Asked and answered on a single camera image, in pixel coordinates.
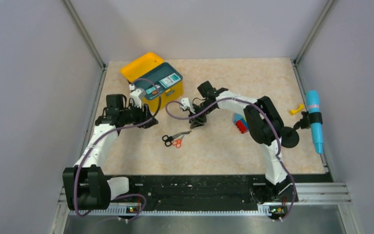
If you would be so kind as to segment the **orange handled small scissors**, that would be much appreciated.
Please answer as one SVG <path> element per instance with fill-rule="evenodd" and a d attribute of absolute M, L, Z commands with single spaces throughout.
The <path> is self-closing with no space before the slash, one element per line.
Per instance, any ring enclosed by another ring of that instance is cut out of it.
<path fill-rule="evenodd" d="M 182 146 L 182 141 L 183 141 L 183 138 L 185 137 L 185 135 L 181 135 L 179 138 L 175 139 L 173 142 L 172 142 L 172 146 L 175 146 L 177 149 L 181 148 Z"/>

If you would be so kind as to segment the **teal divided plastic tray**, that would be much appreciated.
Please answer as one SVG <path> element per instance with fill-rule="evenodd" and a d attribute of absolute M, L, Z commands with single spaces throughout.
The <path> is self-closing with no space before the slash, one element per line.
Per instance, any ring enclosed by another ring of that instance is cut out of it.
<path fill-rule="evenodd" d="M 163 94 L 166 90 L 175 88 L 176 84 L 169 88 L 164 88 L 160 83 L 159 80 L 176 73 L 178 76 L 181 77 L 183 80 L 183 76 L 169 63 L 164 62 L 157 67 L 153 68 L 151 71 L 147 72 L 146 74 L 142 75 L 141 78 L 138 78 L 137 81 L 134 83 L 136 88 L 141 88 L 146 91 L 145 98 L 147 100 L 153 100 L 158 98 L 159 95 Z"/>

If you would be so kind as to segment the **black handled scissors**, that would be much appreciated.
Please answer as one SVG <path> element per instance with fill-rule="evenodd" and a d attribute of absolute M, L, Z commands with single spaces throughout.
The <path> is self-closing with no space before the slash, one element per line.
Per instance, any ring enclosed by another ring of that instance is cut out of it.
<path fill-rule="evenodd" d="M 166 147 L 170 147 L 172 146 L 172 142 L 179 138 L 181 135 L 188 135 L 190 134 L 191 131 L 185 131 L 185 132 L 180 132 L 180 133 L 177 133 L 177 134 L 174 134 L 174 135 L 171 135 L 171 136 L 168 136 L 168 135 L 163 135 L 162 136 L 162 141 L 164 142 L 165 146 Z"/>

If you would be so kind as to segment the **gauze packet teal white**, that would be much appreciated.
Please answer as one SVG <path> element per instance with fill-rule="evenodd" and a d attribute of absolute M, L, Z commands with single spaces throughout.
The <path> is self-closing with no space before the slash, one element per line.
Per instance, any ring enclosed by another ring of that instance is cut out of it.
<path fill-rule="evenodd" d="M 181 77 L 178 76 L 176 73 L 173 73 L 161 80 L 159 80 L 159 83 L 164 87 L 164 88 L 169 88 L 173 86 L 174 84 L 178 83 L 181 81 Z"/>

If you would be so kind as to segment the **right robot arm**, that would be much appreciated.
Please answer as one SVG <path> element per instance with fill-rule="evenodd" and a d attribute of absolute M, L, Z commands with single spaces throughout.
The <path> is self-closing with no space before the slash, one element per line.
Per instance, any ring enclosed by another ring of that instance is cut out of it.
<path fill-rule="evenodd" d="M 204 99 L 200 104 L 193 104 L 188 98 L 181 100 L 181 109 L 189 111 L 191 128 L 205 125 L 206 116 L 217 108 L 243 116 L 251 137 L 260 145 L 265 158 L 266 195 L 272 201 L 279 201 L 291 184 L 281 164 L 281 148 L 298 145 L 299 134 L 296 129 L 284 125 L 272 100 L 267 96 L 248 98 L 227 88 L 216 89 L 209 81 L 202 83 L 198 90 Z"/>

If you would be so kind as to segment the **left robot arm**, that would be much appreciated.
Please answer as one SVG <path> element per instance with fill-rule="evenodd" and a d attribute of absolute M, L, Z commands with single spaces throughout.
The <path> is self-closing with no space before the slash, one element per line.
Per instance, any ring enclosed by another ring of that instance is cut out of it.
<path fill-rule="evenodd" d="M 135 199 L 137 189 L 127 177 L 107 178 L 102 171 L 109 151 L 121 130 L 149 128 L 158 123 L 149 106 L 143 103 L 143 92 L 133 91 L 106 96 L 106 107 L 95 120 L 92 137 L 83 155 L 73 167 L 62 173 L 68 207 L 81 211 L 104 210 L 120 196 L 124 201 Z"/>

